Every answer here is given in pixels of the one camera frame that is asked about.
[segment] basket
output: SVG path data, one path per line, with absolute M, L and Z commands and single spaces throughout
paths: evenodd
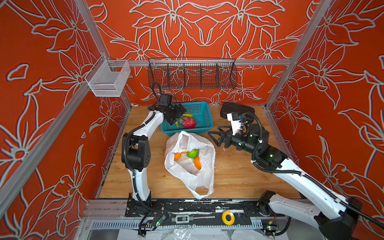
M 148 84 L 162 89 L 234 89 L 237 86 L 235 59 L 150 58 Z
M 169 125 L 167 121 L 161 123 L 161 131 L 166 133 L 168 136 L 172 136 L 177 132 L 193 132 L 196 134 L 206 133 L 208 130 L 213 128 L 213 120 L 211 116 L 211 111 L 209 110 L 208 104 L 206 102 L 192 102 L 192 103 L 182 103 L 182 105 L 187 110 L 186 113 L 192 114 L 193 119 L 196 121 L 196 126 L 194 128 L 186 129 L 181 124 L 179 127 L 176 124 L 172 126 Z
M 119 97 L 131 73 L 128 61 L 118 69 L 111 67 L 110 62 L 102 55 L 85 77 L 96 97 Z

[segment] floral wallpaper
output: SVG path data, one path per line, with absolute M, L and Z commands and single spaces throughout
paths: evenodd
M 335 0 L 271 112 L 295 161 L 384 222 L 384 3 Z M 382 239 L 361 219 L 353 235 Z
M 2 1 L 0 20 L 1 187 L 100 54 L 73 0 Z M 73 238 L 126 112 L 121 98 L 87 94 L 0 219 L 0 239 Z
M 317 0 L 87 0 L 112 59 L 164 56 L 289 58 Z M 132 103 L 151 105 L 145 67 L 132 67 L 125 90 Z M 178 101 L 263 104 L 283 66 L 238 67 L 231 90 L 172 90 Z

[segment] tape roll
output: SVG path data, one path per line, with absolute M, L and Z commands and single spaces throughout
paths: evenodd
M 232 225 L 234 222 L 235 222 L 235 216 L 233 215 L 232 212 L 230 211 L 225 211 L 223 212 L 223 214 L 221 215 L 221 220 L 223 220 L 223 223 L 225 225 Z

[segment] orange fruit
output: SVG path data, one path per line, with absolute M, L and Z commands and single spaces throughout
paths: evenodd
M 201 170 L 201 163 L 200 163 L 200 158 L 199 157 L 195 158 L 194 163 L 195 163 L 195 167 L 197 169 Z
M 175 161 L 177 161 L 180 157 L 181 157 L 180 152 L 175 153 Z

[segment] black wire basket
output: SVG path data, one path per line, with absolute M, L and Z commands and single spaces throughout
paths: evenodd
M 150 58 L 148 84 L 163 89 L 233 89 L 237 68 L 231 58 Z

